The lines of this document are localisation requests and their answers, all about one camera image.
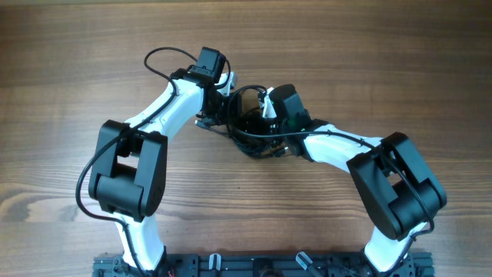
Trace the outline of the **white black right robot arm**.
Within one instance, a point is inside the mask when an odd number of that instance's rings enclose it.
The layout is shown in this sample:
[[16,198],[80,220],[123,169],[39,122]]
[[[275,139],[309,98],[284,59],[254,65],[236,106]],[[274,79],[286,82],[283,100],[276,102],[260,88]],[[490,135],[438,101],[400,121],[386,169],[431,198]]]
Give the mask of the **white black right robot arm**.
[[295,156],[349,173],[374,223],[363,249],[366,263],[378,275],[395,273],[416,238],[433,232],[434,216],[447,204],[444,188],[414,143],[401,132],[367,137],[312,119],[292,84],[260,90],[258,102],[262,125],[241,133],[283,143]]

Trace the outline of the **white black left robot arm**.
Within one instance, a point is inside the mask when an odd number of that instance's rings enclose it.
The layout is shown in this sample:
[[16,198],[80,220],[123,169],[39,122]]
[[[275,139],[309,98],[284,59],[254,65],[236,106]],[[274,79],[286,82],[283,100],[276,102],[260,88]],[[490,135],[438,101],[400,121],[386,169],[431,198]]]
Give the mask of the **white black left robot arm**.
[[223,125],[235,77],[227,58],[204,47],[194,64],[166,77],[168,86],[143,112],[125,122],[108,120],[82,174],[101,219],[118,226],[123,260],[133,274],[153,275],[165,260],[155,212],[165,191],[168,143],[197,116]]

